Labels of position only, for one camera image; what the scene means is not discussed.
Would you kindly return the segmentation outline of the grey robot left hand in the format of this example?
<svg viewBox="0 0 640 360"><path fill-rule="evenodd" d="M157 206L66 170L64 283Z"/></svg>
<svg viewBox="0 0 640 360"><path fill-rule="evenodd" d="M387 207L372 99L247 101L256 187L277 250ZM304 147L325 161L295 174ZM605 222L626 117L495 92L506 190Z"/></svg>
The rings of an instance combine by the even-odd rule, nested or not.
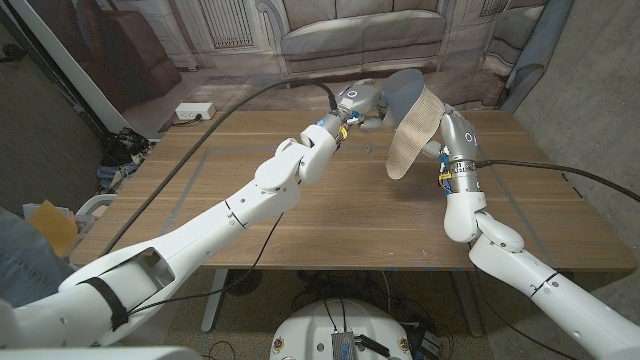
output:
<svg viewBox="0 0 640 360"><path fill-rule="evenodd" d="M347 127L375 132L383 126L389 110L387 100L374 79L362 79L342 89L336 96L339 116Z"/></svg>

